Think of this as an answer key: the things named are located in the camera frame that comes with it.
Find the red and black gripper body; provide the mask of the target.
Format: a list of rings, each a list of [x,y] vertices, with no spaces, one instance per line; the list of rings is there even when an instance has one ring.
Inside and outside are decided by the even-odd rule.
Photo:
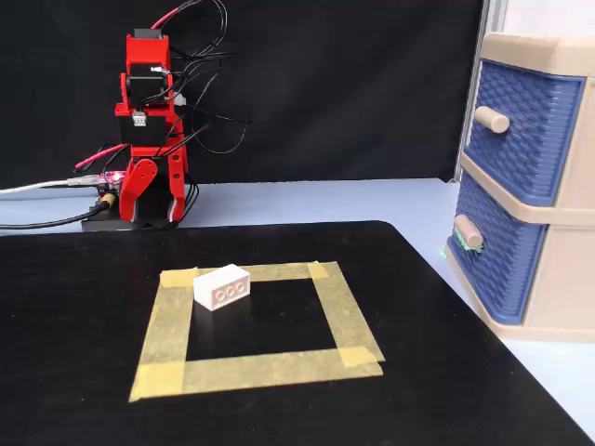
[[[157,155],[155,147],[134,147],[133,162],[150,158],[157,165],[157,174],[136,201],[136,218],[168,218],[170,190],[166,158]]]

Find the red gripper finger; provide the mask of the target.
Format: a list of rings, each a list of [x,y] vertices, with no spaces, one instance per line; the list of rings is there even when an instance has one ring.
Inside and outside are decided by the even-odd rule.
[[[128,164],[119,195],[120,218],[136,217],[136,201],[154,180],[157,170],[156,163],[150,158]]]
[[[172,195],[169,221],[171,223],[180,221],[185,210],[185,175],[187,172],[186,148],[182,144],[169,154],[169,189]]]

